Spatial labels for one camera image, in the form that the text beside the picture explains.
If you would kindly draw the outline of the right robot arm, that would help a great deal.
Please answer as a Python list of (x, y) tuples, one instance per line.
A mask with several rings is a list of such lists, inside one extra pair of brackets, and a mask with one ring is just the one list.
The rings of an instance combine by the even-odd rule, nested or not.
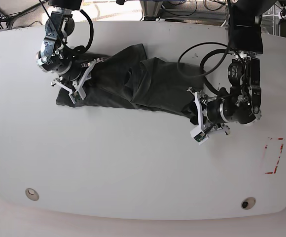
[[(88, 53), (93, 42), (94, 26), (88, 14), (81, 9), (81, 0), (50, 0), (49, 5), (55, 9), (49, 14), (45, 25), (45, 37), (40, 51), (36, 55), (37, 65), (45, 72), (58, 75), (51, 82), (68, 92), (68, 96), (75, 104), (86, 98), (84, 83), (91, 79), (91, 72), (95, 65), (104, 61), (103, 57), (93, 58)], [(86, 18), (90, 36), (86, 46), (70, 48), (68, 36), (75, 28), (72, 17), (73, 11), (79, 11)]]

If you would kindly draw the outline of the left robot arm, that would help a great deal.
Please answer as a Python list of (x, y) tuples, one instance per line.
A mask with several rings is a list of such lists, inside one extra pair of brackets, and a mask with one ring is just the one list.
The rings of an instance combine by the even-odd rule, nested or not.
[(227, 2), (228, 44), (225, 49), (213, 50), (202, 59), (200, 75), (205, 77), (217, 69), (214, 66), (207, 72), (204, 70), (204, 64), (210, 57), (222, 54), (217, 63), (219, 66), (226, 55), (233, 52), (235, 58), (227, 69), (231, 88), (229, 91), (225, 88), (216, 90), (207, 79), (204, 79), (204, 84), (215, 97), (189, 88), (194, 100), (188, 109), (194, 114), (192, 122), (195, 124), (190, 134), (198, 143), (206, 141), (210, 134), (216, 132), (229, 134), (229, 123), (248, 126), (261, 118), (262, 91), (258, 58), (258, 55), (263, 54), (261, 22), (263, 14), (274, 4), (273, 0)]

